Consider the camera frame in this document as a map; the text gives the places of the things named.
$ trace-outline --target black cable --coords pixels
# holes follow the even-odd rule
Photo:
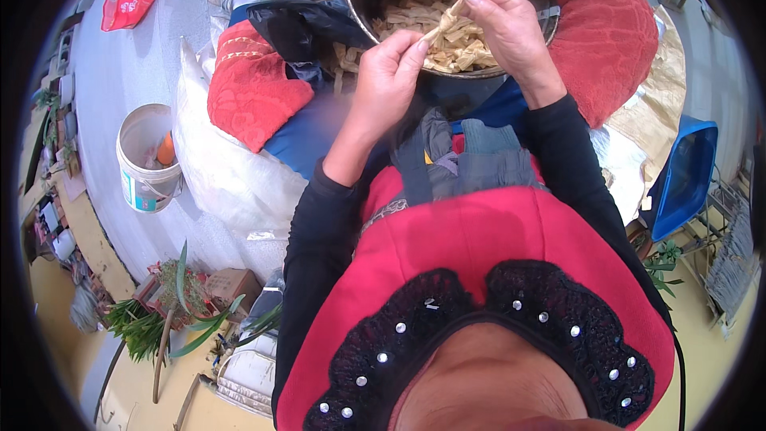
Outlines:
[[[678,353],[678,365],[681,368],[681,406],[678,414],[678,431],[684,430],[686,419],[686,366],[683,363],[683,351],[678,337],[673,333],[673,342],[675,343],[675,352]]]

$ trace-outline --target woman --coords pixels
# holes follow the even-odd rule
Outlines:
[[[432,160],[418,141],[426,115],[367,193],[369,154],[405,117],[427,47],[399,31],[366,52],[348,118],[292,221],[278,429],[635,428],[669,385],[669,315],[627,242],[533,6],[466,3],[521,86],[545,186],[519,181],[523,150],[484,150],[468,132],[472,163],[491,163],[492,174],[462,168],[462,154]],[[509,157],[512,177],[487,186]],[[457,183],[464,169],[480,179],[436,192],[431,170]]]

